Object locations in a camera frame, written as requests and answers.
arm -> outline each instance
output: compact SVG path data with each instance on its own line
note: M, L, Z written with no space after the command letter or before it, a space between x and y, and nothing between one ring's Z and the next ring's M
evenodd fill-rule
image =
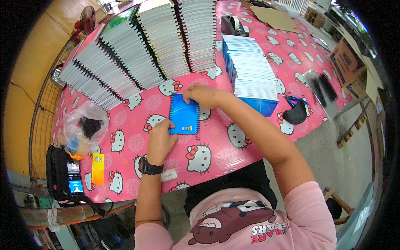
M201 108L221 108L270 162L283 199L298 185L315 181L306 160L272 122L231 93L195 84L183 93Z
M178 135L170 136L168 127L175 125L168 119L157 123L150 131L147 144L147 161L149 164L161 166L171 151ZM141 224L155 223L162 227L161 209L161 174L143 174L136 204L135 229Z

pink tablecloth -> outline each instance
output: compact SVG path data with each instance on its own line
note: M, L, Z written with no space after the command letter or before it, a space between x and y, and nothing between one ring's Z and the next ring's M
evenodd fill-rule
M237 1L219 1L216 5L217 20L222 15L237 15L245 29L250 31L269 57L275 75L282 81L274 113L268 119L295 141L320 126L325 120L324 110L313 101L310 88L301 81L300 74L315 69L325 73L338 93L338 106L342 108L350 97L342 93L331 64L328 51L315 45L310 31L294 20L302 33L274 30L257 20L254 14L240 6ZM225 72L222 57L222 36L217 27L217 67L201 73L193 73L169 80L159 88L146 90L109 112L108 136L95 150L104 154L104 186L91 183L92 159L86 156L81 161L82 181L85 195L93 202L111 202L135 199L138 196L140 174L137 174L138 157L146 154L148 129L169 113L169 95L178 90L182 93L198 82L232 91ZM308 106L308 118L293 126L281 118L282 112L290 109L284 94L304 98ZM62 133L62 114L78 108L87 99L72 88L61 93L54 121L53 141ZM202 111L199 138L194 135L179 135L178 142L165 160L165 170L175 169L178 178L162 183L162 191L178 190L195 185L237 170L262 158L254 144L245 139L243 132L219 109Z

wristwatch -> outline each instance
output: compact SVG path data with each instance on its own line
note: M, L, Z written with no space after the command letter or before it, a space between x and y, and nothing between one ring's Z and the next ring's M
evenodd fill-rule
M139 171L142 174L161 174L163 169L164 164L162 164L161 166L149 164L145 157L142 157L139 160Z

phone screen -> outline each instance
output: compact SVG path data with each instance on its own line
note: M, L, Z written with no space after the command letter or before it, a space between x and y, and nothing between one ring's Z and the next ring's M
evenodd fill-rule
M75 163L67 163L68 182L70 185L71 195L83 194L82 180L80 177L79 165Z

blue notebook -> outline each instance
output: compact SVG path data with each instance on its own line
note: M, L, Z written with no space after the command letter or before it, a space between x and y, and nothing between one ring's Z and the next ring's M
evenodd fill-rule
M175 128L169 129L170 134L197 134L199 130L199 104L190 99L186 104L182 94L173 94L171 98L170 120Z

